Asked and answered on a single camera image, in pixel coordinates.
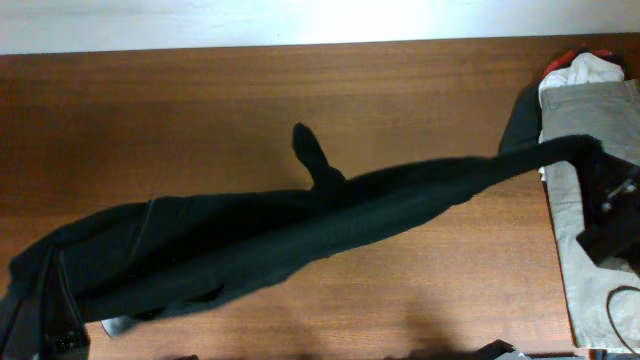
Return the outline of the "black trousers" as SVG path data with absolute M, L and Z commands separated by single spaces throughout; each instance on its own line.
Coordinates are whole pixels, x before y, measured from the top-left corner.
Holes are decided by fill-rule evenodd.
M 5 359 L 84 359 L 86 324 L 173 317 L 277 284 L 318 259 L 420 226 L 512 177 L 603 152 L 570 135 L 495 157 L 441 158 L 346 178 L 295 125 L 308 189 L 160 197 L 64 225 L 14 257 L 1 301 Z

